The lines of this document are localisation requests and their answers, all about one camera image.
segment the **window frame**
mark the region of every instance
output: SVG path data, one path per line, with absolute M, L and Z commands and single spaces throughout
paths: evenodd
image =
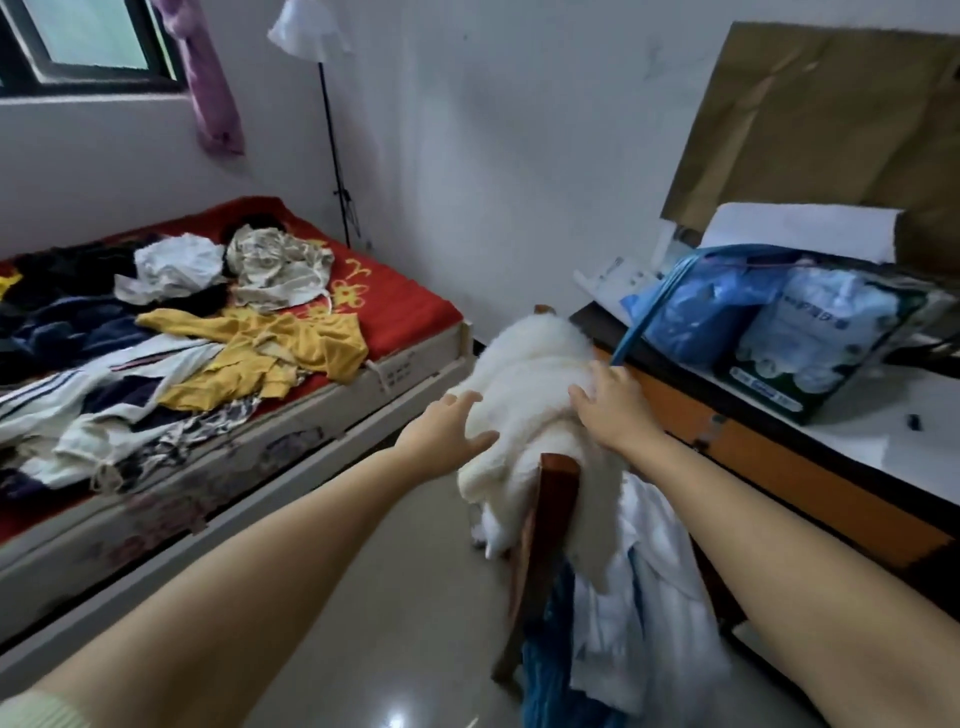
M 0 0 L 0 98 L 185 90 L 176 43 L 149 3 L 124 0 L 147 67 L 118 68 L 53 61 L 24 0 Z

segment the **brown cardboard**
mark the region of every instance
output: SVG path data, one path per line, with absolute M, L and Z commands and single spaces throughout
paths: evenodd
M 902 208 L 898 263 L 960 276 L 960 37 L 734 23 L 662 215 L 725 202 Z

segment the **bed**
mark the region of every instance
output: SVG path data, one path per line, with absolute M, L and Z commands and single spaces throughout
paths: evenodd
M 276 198 L 243 198 L 151 226 L 226 242 L 272 215 L 335 253 L 337 312 L 357 313 L 372 364 L 350 386 L 309 376 L 226 435 L 128 493 L 50 491 L 0 501 L 0 698 L 21 690 L 199 555 L 346 466 L 468 371 L 462 315 L 387 266 L 326 238 Z M 319 300 L 291 310 L 305 314 Z

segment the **purple curtain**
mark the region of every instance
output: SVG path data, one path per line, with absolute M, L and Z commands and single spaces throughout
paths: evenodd
M 177 41 L 193 95 L 200 143 L 211 154 L 242 155 L 240 112 L 213 48 L 200 0 L 153 0 L 167 33 Z

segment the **hand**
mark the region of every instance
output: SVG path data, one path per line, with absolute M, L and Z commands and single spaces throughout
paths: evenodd
M 452 473 L 496 442 L 500 433 L 492 430 L 471 439 L 464 434 L 470 408 L 482 399 L 470 390 L 459 398 L 445 394 L 400 432 L 394 449 L 421 481 Z
M 600 445 L 626 457 L 630 447 L 657 441 L 663 429 L 654 419 L 640 384 L 623 367 L 591 361 L 596 396 L 591 399 L 575 384 L 570 403 L 580 422 Z

